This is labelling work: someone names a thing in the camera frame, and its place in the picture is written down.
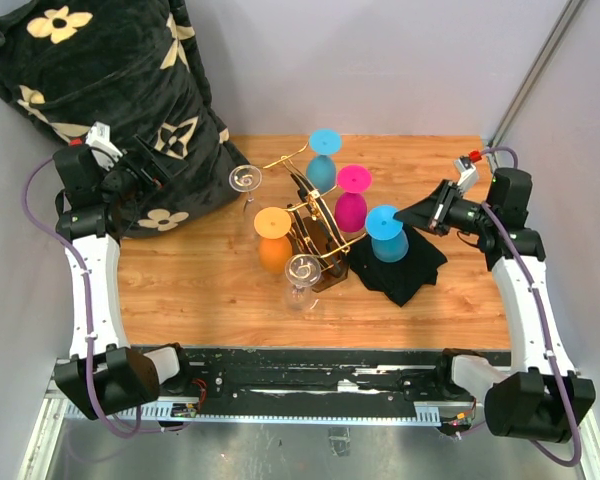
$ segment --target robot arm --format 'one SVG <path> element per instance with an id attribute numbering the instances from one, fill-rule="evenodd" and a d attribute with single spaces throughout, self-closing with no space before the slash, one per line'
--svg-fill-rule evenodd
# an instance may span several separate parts
<path id="1" fill-rule="evenodd" d="M 538 232 L 525 227 L 531 176 L 517 169 L 497 169 L 486 204 L 480 205 L 463 198 L 464 187 L 475 183 L 466 183 L 468 162 L 457 161 L 456 167 L 464 186 L 445 180 L 428 198 L 396 213 L 395 218 L 438 235 L 456 228 L 478 236 L 477 246 L 505 307 L 512 365 L 506 374 L 475 352 L 446 350 L 440 363 L 444 370 L 440 378 L 447 383 L 444 390 L 466 390 L 483 402 L 487 426 L 494 435 L 566 442 L 572 428 L 558 377 L 576 424 L 593 405 L 595 389 L 591 380 L 576 375 L 562 345 L 547 293 L 542 240 Z M 504 228 L 508 239 L 499 228 Z"/>
<path id="2" fill-rule="evenodd" d="M 95 132 L 102 134 L 102 126 L 97 127 Z M 73 282 L 73 340 L 70 361 L 56 366 L 54 379 L 89 419 L 97 417 L 87 388 L 91 375 L 97 401 L 106 415 L 157 400 L 160 385 L 167 381 L 175 385 L 190 380 L 189 362 L 178 344 L 146 354 L 129 348 L 118 298 L 120 208 L 128 201 L 141 201 L 172 175 L 140 142 L 133 152 L 123 153 L 108 143 L 108 138 L 93 142 L 93 132 L 87 145 L 69 146 L 54 155 L 64 196 L 71 205 L 69 211 L 59 210 L 56 230 L 86 265 L 85 272 L 74 253 L 66 249 Z M 84 275 L 88 275 L 91 286 L 89 305 Z M 93 317 L 92 330 L 87 322 L 88 309 Z M 86 368 L 88 339 L 93 340 L 93 372 Z"/>

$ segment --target clear wine glass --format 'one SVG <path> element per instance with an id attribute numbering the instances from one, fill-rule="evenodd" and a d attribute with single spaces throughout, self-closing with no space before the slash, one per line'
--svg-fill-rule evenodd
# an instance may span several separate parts
<path id="1" fill-rule="evenodd" d="M 243 220 L 249 236 L 258 239 L 258 234 L 253 227 L 253 221 L 262 205 L 254 196 L 253 191 L 262 183 L 262 172 L 254 165 L 241 165 L 234 168 L 229 175 L 229 184 L 236 192 L 247 193 L 247 198 L 242 207 Z"/>
<path id="2" fill-rule="evenodd" d="M 285 266 L 290 285 L 285 289 L 285 303 L 292 310 L 302 311 L 313 307 L 313 286 L 320 281 L 320 263 L 313 255 L 295 255 Z"/>

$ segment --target black pillow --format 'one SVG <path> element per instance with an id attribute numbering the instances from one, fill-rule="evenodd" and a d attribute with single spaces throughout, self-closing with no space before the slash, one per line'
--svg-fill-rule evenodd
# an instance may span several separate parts
<path id="1" fill-rule="evenodd" d="M 57 141 L 100 121 L 119 148 L 138 135 L 181 171 L 125 206 L 127 236 L 171 230 L 237 197 L 229 173 L 247 160 L 211 109 L 183 0 L 33 0 L 0 17 L 0 97 Z"/>

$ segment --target wooden tabletop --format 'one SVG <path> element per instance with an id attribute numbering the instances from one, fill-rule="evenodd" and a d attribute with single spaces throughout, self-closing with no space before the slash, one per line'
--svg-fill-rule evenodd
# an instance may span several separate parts
<path id="1" fill-rule="evenodd" d="M 305 136 L 235 137 L 255 165 L 295 152 Z M 373 184 L 369 208 L 404 208 L 429 195 L 442 179 L 457 180 L 453 160 L 481 147 L 477 137 L 345 136 L 333 156 L 338 168 L 366 166 Z M 312 154 L 294 158 L 304 169 Z M 489 186 L 486 162 L 470 200 Z M 256 198 L 263 206 L 296 203 L 297 188 L 283 167 L 267 170 Z M 339 193 L 332 193 L 333 205 Z M 368 291 L 357 275 L 320 293 L 309 313 L 283 302 L 284 278 L 259 267 L 256 245 L 242 223 L 241 198 L 161 237 L 125 240 L 119 267 L 124 326 L 132 344 L 342 348 L 508 349 L 502 302 L 479 251 L 454 233 L 426 237 L 449 259 L 438 284 L 424 286 L 403 308 Z"/>

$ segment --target gray wall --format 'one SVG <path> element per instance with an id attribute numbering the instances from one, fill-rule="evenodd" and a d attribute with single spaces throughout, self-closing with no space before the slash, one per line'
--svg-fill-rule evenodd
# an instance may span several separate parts
<path id="1" fill-rule="evenodd" d="M 565 0 L 187 0 L 233 133 L 493 133 Z"/>
<path id="2" fill-rule="evenodd" d="M 0 13 L 20 3 L 0 0 Z M 54 148 L 0 100 L 0 480 L 15 478 L 55 359 L 69 349 L 64 253 L 20 209 L 27 174 Z M 32 207 L 48 223 L 59 189 L 51 167 L 32 191 Z"/>
<path id="3" fill-rule="evenodd" d="M 504 143 L 533 175 L 556 319 L 595 381 L 600 424 L 600 0 L 587 2 Z"/>

